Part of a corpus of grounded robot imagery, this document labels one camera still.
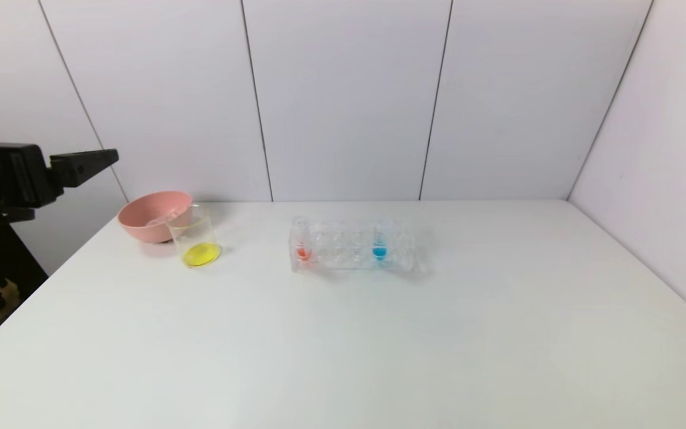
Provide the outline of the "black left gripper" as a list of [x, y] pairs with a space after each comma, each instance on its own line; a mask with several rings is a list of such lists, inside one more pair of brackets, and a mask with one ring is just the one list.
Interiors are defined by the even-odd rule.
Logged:
[[51, 155], [48, 167], [37, 145], [0, 146], [0, 210], [48, 206], [117, 161], [116, 149], [88, 150]]

